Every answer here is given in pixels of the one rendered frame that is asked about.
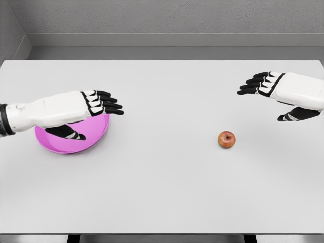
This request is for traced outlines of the red apple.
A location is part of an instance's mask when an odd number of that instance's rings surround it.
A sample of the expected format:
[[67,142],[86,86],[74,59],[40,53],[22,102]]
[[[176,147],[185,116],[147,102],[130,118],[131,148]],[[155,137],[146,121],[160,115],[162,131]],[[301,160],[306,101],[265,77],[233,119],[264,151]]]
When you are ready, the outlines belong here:
[[229,149],[232,148],[236,143],[236,136],[231,131],[222,131],[218,135],[218,144],[224,148]]

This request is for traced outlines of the pink plate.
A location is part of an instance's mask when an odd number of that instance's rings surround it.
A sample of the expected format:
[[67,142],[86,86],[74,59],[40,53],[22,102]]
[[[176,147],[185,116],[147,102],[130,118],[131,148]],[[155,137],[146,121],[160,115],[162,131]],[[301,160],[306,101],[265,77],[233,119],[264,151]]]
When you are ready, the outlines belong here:
[[109,114],[102,114],[71,124],[73,129],[85,135],[84,141],[60,138],[47,133],[41,127],[35,127],[34,131],[38,142],[45,149],[59,154],[72,154],[86,150],[97,143],[107,131],[109,120]]

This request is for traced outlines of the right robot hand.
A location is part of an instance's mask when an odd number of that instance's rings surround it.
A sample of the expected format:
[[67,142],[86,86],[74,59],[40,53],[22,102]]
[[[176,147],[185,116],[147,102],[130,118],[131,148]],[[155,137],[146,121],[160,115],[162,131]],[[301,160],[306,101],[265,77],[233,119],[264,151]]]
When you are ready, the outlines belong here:
[[324,80],[292,72],[262,72],[240,86],[239,95],[257,94],[279,103],[295,106],[280,115],[279,122],[298,122],[324,111]]

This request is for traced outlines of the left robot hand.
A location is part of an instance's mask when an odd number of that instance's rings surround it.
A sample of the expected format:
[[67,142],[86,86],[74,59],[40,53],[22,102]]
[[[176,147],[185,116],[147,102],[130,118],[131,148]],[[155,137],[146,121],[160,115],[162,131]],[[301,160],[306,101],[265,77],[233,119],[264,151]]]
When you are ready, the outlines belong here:
[[70,125],[102,114],[123,115],[122,106],[109,92],[99,90],[71,91],[42,99],[43,108],[36,125],[54,136],[85,141],[85,135]]

